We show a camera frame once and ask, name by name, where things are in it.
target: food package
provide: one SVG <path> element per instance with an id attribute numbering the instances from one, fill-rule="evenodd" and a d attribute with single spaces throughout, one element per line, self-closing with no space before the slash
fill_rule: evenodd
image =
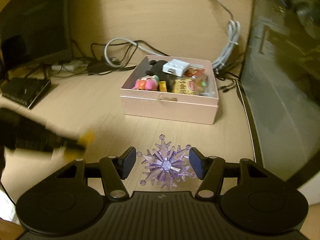
<path id="1" fill-rule="evenodd" d="M 195 87 L 195 95 L 206 95 L 206 88 L 208 86 L 208 76 L 203 68 L 189 67 L 184 73 L 185 77 L 191 78 Z"/>
<path id="2" fill-rule="evenodd" d="M 192 78 L 176 79 L 174 82 L 173 93 L 194 95 L 195 85 Z"/>
<path id="3" fill-rule="evenodd" d="M 167 92 L 167 84 L 165 81 L 159 82 L 159 90 L 160 92 Z"/>

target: extension cord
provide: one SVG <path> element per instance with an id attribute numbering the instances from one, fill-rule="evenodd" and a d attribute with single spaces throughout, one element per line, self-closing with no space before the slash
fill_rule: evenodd
<path id="1" fill-rule="evenodd" d="M 53 71 L 68 71 L 68 72 L 74 72 L 77 68 L 87 66 L 86 64 L 83 63 L 83 61 L 75 59 L 71 60 L 69 63 L 64 63 L 64 64 L 54 64 L 51 66 L 51 69 Z"/>

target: purple crystal snowflake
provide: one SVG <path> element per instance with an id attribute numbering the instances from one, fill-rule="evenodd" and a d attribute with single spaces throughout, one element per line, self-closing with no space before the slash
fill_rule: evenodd
<path id="1" fill-rule="evenodd" d="M 149 149 L 147 150 L 147 155 L 142 155 L 141 152 L 137 152 L 137 157 L 143 157 L 144 161 L 141 164 L 149 163 L 149 166 L 146 166 L 145 169 L 150 170 L 150 172 L 144 172 L 143 174 L 147 177 L 140 181 L 140 185 L 146 185 L 148 180 L 151 180 L 151 184 L 155 184 L 157 179 L 157 184 L 163 182 L 161 188 L 167 187 L 168 190 L 171 190 L 172 187 L 177 187 L 177 184 L 173 182 L 180 181 L 180 178 L 185 181 L 186 176 L 195 178 L 196 174 L 194 172 L 188 172 L 190 166 L 183 166 L 187 164 L 187 161 L 183 159 L 189 158 L 185 155 L 186 151 L 191 149 L 191 145 L 188 144 L 185 149 L 181 150 L 180 145 L 178 145 L 177 151 L 175 147 L 172 146 L 169 150 L 171 142 L 165 143 L 165 136 L 161 134 L 159 136 L 161 144 L 155 144 L 159 150 L 152 149 L 153 154 L 150 153 Z"/>

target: black plush toy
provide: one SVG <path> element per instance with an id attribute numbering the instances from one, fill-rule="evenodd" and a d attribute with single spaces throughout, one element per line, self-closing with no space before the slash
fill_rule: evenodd
<path id="1" fill-rule="evenodd" d="M 146 74 L 146 76 L 157 75 L 159 77 L 159 81 L 166 82 L 167 91 L 172 92 L 174 80 L 177 77 L 162 71 L 162 67 L 166 63 L 168 63 L 168 62 L 165 60 L 158 60 L 158 61 L 151 60 L 149 64 L 152 65 L 152 67 L 150 70 L 147 70 L 145 74 Z"/>

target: cardboard box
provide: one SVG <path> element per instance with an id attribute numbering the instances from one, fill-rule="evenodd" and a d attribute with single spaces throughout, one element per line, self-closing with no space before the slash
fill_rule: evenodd
<path id="1" fill-rule="evenodd" d="M 132 89 L 136 80 L 145 76 L 145 71 L 151 68 L 150 60 L 172 59 L 205 69 L 208 75 L 208 97 Z M 204 124 L 213 124 L 219 103 L 210 61 L 165 56 L 146 56 L 121 87 L 120 97 L 125 114 Z"/>

